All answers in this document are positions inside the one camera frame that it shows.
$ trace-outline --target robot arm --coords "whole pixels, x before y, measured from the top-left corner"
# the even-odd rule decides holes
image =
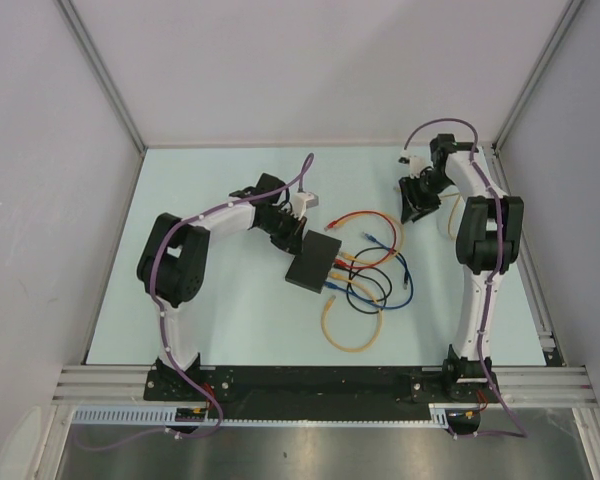
[[[276,177],[263,174],[255,187],[247,187],[229,195],[232,199],[248,198],[284,186]],[[165,305],[165,333],[171,354],[182,370],[187,370],[199,356],[195,343],[195,325],[180,316],[183,303],[192,300],[204,280],[209,245],[237,232],[257,227],[270,235],[279,249],[298,255],[302,250],[305,212],[317,205],[318,199],[308,192],[287,194],[277,204],[281,194],[253,202],[244,202],[219,210],[207,217],[185,225],[172,237],[162,257],[156,279],[156,293]],[[149,240],[138,264],[137,276],[149,293],[149,281],[156,252],[166,233],[181,219],[171,214],[160,215],[153,226]],[[170,365],[164,348],[159,354],[165,365]]]
[[[431,142],[430,148],[433,167],[400,179],[402,221],[417,221],[437,210],[439,194],[452,184],[464,198],[466,207],[456,240],[456,257],[464,265],[464,296],[458,331],[445,363],[451,366],[453,382],[484,382],[478,353],[480,334],[482,354],[490,369],[489,332],[495,298],[503,275],[518,255],[524,205],[519,197],[507,196],[491,182],[488,172],[483,172],[491,183],[487,190],[485,179],[470,164],[472,143],[459,143],[453,135],[443,134]],[[487,281],[498,256],[494,192],[503,208],[504,251],[502,265],[491,279],[487,295]],[[487,318],[481,329],[485,306]]]

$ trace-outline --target light blue table surface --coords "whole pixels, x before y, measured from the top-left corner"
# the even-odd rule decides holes
[[[331,220],[359,209],[400,215],[394,191],[407,174],[397,163],[398,147],[151,149],[125,225],[106,290],[89,364],[151,364],[159,349],[156,309],[136,278],[136,265],[155,218],[169,212],[191,216],[226,201],[227,194],[254,185],[263,172],[285,181],[297,175],[308,152],[315,153],[305,189],[320,197],[308,212],[307,228],[323,231]],[[427,148],[413,152],[428,156]],[[205,364],[235,365],[439,365],[454,338],[462,303],[462,267],[454,244],[441,235],[436,215],[405,227],[402,253],[414,279],[415,297],[404,309],[385,312],[380,337],[358,354],[332,347],[320,315],[333,291],[316,294],[284,280],[291,257],[260,230],[241,232],[213,245],[205,280],[183,315],[195,322]],[[370,246],[365,230],[390,242],[390,230],[374,218],[350,222],[331,233],[351,253]],[[402,270],[394,279],[392,303],[402,302]],[[338,298],[329,315],[332,336],[357,346],[368,340],[375,316],[352,310]],[[543,365],[544,359],[518,268],[504,278],[491,336],[497,365]]]

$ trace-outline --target white wall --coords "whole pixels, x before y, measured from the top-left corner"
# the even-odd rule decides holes
[[[54,3],[0,2],[0,448],[78,360],[139,163]]]
[[[75,1],[150,146],[493,140],[566,3]]]
[[[600,0],[585,3],[503,162],[558,339],[600,401]]]

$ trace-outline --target metal panel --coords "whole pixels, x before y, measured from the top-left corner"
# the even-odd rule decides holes
[[[486,427],[507,428],[501,411]],[[531,436],[463,439],[432,429],[227,428],[176,442],[157,433],[107,453],[67,445],[59,480],[171,479],[577,479],[593,478],[570,410],[526,410]],[[81,426],[89,445],[109,444],[133,427]]]
[[[571,27],[573,21],[578,15],[578,12],[580,11],[580,7],[582,7],[584,3],[585,0],[570,0],[567,6],[565,7],[564,11],[562,12],[560,20],[553,29],[553,32],[551,33],[547,44],[542,50],[538,61],[531,70],[531,74],[525,82],[525,85],[522,88],[520,95],[514,102],[513,108],[507,115],[507,119],[505,120],[504,124],[502,125],[500,131],[496,136],[494,143],[498,150],[500,150],[504,145],[504,142],[507,141],[511,129],[514,127],[516,121],[520,117],[520,114],[524,110],[524,107],[526,106],[527,102],[529,101],[529,98],[531,97],[531,94],[538,85],[538,82],[540,82],[540,80],[543,78],[544,73],[547,67],[549,66],[549,63],[551,62],[551,59],[553,58],[560,45],[562,45],[562,41],[564,40],[565,35],[569,31],[569,28]]]
[[[140,166],[53,2],[0,2],[0,449],[81,359]]]
[[[113,111],[118,116],[118,119],[121,121],[123,127],[127,131],[131,141],[135,145],[138,153],[140,155],[144,155],[147,147],[144,145],[142,138],[140,137],[140,132],[136,128],[135,123],[133,122],[133,118],[129,114],[129,110],[127,109],[124,101],[122,100],[122,95],[118,91],[115,83],[113,83],[113,79],[107,70],[98,50],[96,49],[93,40],[91,39],[91,35],[87,31],[78,11],[76,10],[73,2],[71,0],[56,0],[58,8],[60,9],[60,13],[64,17],[67,22],[67,26],[71,33],[73,34],[78,47],[82,50],[82,53],[87,60],[87,63],[91,67],[96,80],[102,87],[104,94]]]
[[[600,480],[600,409],[573,411],[593,477]]]
[[[74,407],[61,405],[57,407],[48,436],[44,444],[42,457],[37,466],[34,478],[36,480],[54,480],[65,448]]]

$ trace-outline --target red cable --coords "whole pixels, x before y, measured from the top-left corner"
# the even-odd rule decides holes
[[[484,393],[482,393],[482,391],[480,391],[480,390],[476,390],[476,394],[478,395],[478,402],[484,403],[484,407],[479,405],[480,410],[478,411],[478,413],[484,412],[487,409],[487,406],[489,405],[489,400],[487,400],[486,395]]]
[[[207,391],[207,393],[209,393],[213,398],[216,398],[216,392],[213,391],[211,385],[209,385],[208,383],[203,383],[202,388],[204,388]],[[213,405],[209,400],[207,400],[207,410],[211,411],[211,409],[213,409]]]
[[[351,266],[351,265],[347,264],[346,262],[344,262],[344,261],[342,261],[342,260],[340,260],[340,259],[337,259],[337,260],[335,261],[335,264],[336,264],[336,265],[339,265],[339,266],[341,266],[341,267],[345,267],[345,268],[346,268],[346,269],[348,269],[348,270],[351,270],[351,269],[356,269],[356,270],[364,270],[364,269],[366,269],[366,268],[373,268],[373,267],[375,267],[375,266],[377,266],[377,265],[380,265],[380,264],[381,264],[382,262],[384,262],[384,261],[385,261],[387,258],[389,258],[389,256],[390,256],[390,255],[391,255],[393,252],[395,252],[395,249],[396,249],[396,243],[398,242],[398,232],[396,232],[396,227],[393,225],[393,222],[392,222],[391,220],[389,220],[389,218],[388,218],[386,215],[383,215],[383,214],[382,214],[382,213],[380,213],[380,212],[375,212],[375,211],[373,211],[373,210],[356,210],[355,212],[350,212],[350,213],[347,213],[346,215],[343,215],[343,216],[341,216],[340,218],[337,218],[337,219],[335,219],[333,222],[330,222],[329,224],[327,224],[327,226],[326,226],[326,230],[329,230],[329,229],[331,229],[331,228],[335,227],[335,225],[336,225],[338,222],[340,222],[340,221],[344,220],[345,218],[348,218],[348,217],[350,217],[350,216],[352,216],[352,215],[358,215],[358,214],[361,214],[361,213],[365,213],[365,214],[369,214],[369,215],[377,215],[377,216],[379,216],[379,217],[381,217],[381,218],[384,218],[384,219],[387,221],[387,223],[389,224],[389,226],[391,227],[391,231],[393,232],[393,243],[391,244],[391,250],[389,250],[389,251],[387,252],[387,254],[386,254],[384,257],[382,257],[380,260],[378,260],[377,262],[375,262],[375,263],[372,263],[372,264],[370,264],[370,265],[361,265],[361,266],[359,266],[359,267],[355,267],[355,266]]]

